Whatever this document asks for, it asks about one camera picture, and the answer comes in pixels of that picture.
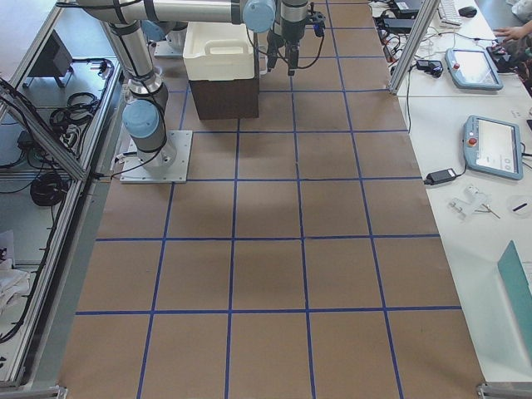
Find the person hand at desk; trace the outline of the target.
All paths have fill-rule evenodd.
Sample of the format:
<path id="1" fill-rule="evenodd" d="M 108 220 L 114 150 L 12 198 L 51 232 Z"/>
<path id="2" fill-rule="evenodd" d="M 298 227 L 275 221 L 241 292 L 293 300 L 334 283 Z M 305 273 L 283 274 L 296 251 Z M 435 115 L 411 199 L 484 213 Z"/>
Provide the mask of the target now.
<path id="1" fill-rule="evenodd" d="M 525 26 L 521 27 L 500 27 L 494 30 L 496 37 L 503 37 L 505 41 L 519 40 L 527 35 Z"/>

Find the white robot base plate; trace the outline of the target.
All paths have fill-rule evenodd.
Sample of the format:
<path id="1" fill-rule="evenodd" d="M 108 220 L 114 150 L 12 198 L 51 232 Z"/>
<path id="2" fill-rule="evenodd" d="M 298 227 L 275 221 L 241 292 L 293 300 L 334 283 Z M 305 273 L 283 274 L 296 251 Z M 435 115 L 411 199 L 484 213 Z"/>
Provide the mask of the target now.
<path id="1" fill-rule="evenodd" d="M 167 142 L 150 162 L 150 155 L 137 154 L 134 141 L 129 139 L 126 152 L 134 155 L 124 159 L 126 172 L 118 178 L 124 184 L 166 184 L 187 181 L 192 146 L 192 131 L 168 131 Z"/>

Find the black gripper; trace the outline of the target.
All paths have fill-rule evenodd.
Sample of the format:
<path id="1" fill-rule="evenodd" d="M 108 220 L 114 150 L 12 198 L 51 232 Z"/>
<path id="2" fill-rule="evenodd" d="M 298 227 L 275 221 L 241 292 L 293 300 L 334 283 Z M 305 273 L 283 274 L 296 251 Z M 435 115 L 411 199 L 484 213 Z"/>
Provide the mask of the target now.
<path id="1" fill-rule="evenodd" d="M 308 2 L 281 0 L 275 2 L 273 27 L 268 31 L 267 72 L 271 72 L 278 60 L 278 46 L 287 45 L 288 76 L 298 69 L 299 47 L 303 38 L 308 15 Z"/>

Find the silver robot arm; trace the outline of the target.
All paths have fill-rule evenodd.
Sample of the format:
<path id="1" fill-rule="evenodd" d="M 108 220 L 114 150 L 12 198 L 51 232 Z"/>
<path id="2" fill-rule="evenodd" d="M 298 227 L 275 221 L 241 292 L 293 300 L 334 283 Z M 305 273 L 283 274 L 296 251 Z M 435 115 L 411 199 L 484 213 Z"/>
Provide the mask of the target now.
<path id="1" fill-rule="evenodd" d="M 255 33 L 268 32 L 268 48 L 285 49 L 291 76 L 298 68 L 305 27 L 322 16 L 307 1 L 79 1 L 77 5 L 110 32 L 111 47 L 129 74 L 131 94 L 159 117 L 161 133 L 150 136 L 155 140 L 153 146 L 143 149 L 135 140 L 140 164 L 149 167 L 171 158 L 165 131 L 168 91 L 146 49 L 142 21 L 243 23 Z"/>

